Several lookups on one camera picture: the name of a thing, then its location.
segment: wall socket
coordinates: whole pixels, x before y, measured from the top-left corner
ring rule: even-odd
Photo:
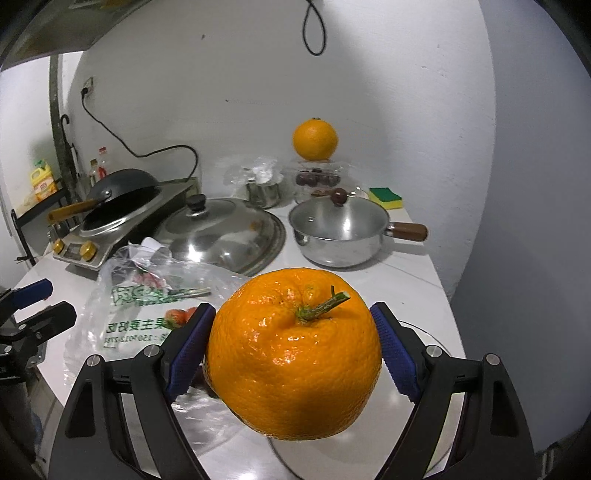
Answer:
[[[88,88],[88,93],[86,96],[89,96],[92,92],[95,91],[95,79],[94,77],[90,77],[87,81],[84,82],[82,88]]]

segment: wok handle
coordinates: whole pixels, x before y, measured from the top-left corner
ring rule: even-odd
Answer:
[[[87,200],[85,202],[72,203],[71,205],[52,210],[47,214],[47,223],[53,225],[54,223],[68,220],[68,218],[71,218],[74,215],[92,210],[100,202],[101,200]]]
[[[429,230],[421,223],[390,222],[384,235],[411,242],[424,242],[429,236]]]

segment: plastic container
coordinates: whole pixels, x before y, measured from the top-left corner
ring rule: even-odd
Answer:
[[[295,159],[284,168],[284,174],[294,190],[297,203],[312,197],[330,195],[341,187],[352,191],[357,185],[349,175],[349,166],[339,162],[319,162]]]
[[[109,154],[107,153],[107,147],[101,147],[99,149],[97,172],[99,174],[99,180],[104,179],[109,173],[111,173],[111,165],[109,164]]]
[[[45,160],[39,160],[35,163],[35,170],[31,172],[31,184],[38,202],[57,192],[57,185],[53,179],[51,167]]]
[[[90,186],[94,187],[95,183],[100,180],[99,177],[99,162],[96,158],[90,161],[90,171],[88,172],[88,179],[90,180]]]

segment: pot lid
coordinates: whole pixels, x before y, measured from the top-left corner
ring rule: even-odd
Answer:
[[[236,273],[254,275],[265,268],[285,242],[280,220],[241,199],[207,199],[192,195],[173,213],[154,238],[174,258],[205,262]]]
[[[361,240],[381,235],[388,220],[388,212],[380,205],[357,197],[347,197],[342,205],[329,196],[312,198],[289,214],[297,232],[324,240]]]

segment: yellow sponge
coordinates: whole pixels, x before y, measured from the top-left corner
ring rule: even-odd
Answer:
[[[402,197],[396,195],[392,190],[386,189],[369,189],[369,200],[378,205],[381,205],[386,210],[394,210],[402,208]]]

